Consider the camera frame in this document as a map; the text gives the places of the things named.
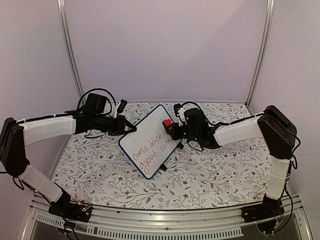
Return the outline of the red whiteboard eraser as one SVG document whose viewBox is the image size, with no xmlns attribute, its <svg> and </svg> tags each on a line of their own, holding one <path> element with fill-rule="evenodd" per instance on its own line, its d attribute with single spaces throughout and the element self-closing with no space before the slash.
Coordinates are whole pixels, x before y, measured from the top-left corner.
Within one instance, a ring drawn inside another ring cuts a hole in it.
<svg viewBox="0 0 320 240">
<path fill-rule="evenodd" d="M 165 120 L 163 120 L 162 124 L 165 128 L 170 128 L 172 126 L 173 122 L 171 119 L 165 119 Z"/>
</svg>

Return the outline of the blue framed whiteboard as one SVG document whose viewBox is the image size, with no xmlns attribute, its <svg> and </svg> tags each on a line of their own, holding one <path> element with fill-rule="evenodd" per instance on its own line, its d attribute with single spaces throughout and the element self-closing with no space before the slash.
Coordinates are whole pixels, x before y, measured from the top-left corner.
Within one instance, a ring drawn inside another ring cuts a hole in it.
<svg viewBox="0 0 320 240">
<path fill-rule="evenodd" d="M 118 140 L 118 145 L 140 173 L 150 180 L 181 143 L 167 134 L 163 121 L 172 120 L 162 104 L 136 125 L 135 132 Z"/>
</svg>

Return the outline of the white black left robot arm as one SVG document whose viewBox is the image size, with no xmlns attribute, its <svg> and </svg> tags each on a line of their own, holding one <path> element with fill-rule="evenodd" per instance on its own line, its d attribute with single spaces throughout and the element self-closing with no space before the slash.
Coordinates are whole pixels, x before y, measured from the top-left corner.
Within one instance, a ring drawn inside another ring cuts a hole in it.
<svg viewBox="0 0 320 240">
<path fill-rule="evenodd" d="M 116 102 L 111 93 L 107 96 L 97 94 L 97 89 L 84 93 L 75 110 L 42 117 L 23 119 L 7 118 L 0 133 L 0 161 L 4 174 L 19 179 L 34 191 L 55 203 L 55 209 L 63 216 L 74 213 L 70 196 L 30 164 L 26 157 L 26 147 L 34 143 L 59 137 L 71 136 L 96 130 L 109 136 L 133 133 L 136 126 L 130 123 L 122 112 L 127 101 Z"/>
</svg>

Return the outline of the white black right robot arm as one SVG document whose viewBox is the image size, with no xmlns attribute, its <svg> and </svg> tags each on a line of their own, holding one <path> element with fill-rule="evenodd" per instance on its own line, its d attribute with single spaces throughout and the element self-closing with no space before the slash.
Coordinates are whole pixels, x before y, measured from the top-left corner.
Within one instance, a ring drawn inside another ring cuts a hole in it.
<svg viewBox="0 0 320 240">
<path fill-rule="evenodd" d="M 165 119 L 162 125 L 172 140 L 194 141 L 203 149 L 218 149 L 231 143 L 261 138 L 271 156 L 271 170 L 265 197 L 258 213 L 269 218 L 278 210 L 278 203 L 290 177 L 291 165 L 297 165 L 294 155 L 301 140 L 295 125 L 274 105 L 255 115 L 225 123 L 210 123 L 200 108 L 185 110 L 174 106 L 178 122 Z"/>
</svg>

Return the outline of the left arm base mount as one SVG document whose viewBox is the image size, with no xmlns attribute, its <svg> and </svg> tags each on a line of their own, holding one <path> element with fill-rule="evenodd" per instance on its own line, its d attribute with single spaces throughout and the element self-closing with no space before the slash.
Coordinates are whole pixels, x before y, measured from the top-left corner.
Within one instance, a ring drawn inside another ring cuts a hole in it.
<svg viewBox="0 0 320 240">
<path fill-rule="evenodd" d="M 71 196 L 63 192 L 56 202 L 50 202 L 48 212 L 63 219 L 88 223 L 92 214 L 92 204 L 83 200 L 71 201 Z"/>
</svg>

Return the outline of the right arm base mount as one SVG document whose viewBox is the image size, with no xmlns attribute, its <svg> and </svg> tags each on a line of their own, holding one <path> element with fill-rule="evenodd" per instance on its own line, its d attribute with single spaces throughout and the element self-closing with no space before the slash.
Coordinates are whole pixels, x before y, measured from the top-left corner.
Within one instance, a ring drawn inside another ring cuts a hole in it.
<svg viewBox="0 0 320 240">
<path fill-rule="evenodd" d="M 241 209 L 241 217 L 245 223 L 256 222 L 285 213 L 282 201 L 280 199 L 271 199 L 266 195 L 260 204 L 243 207 Z"/>
</svg>

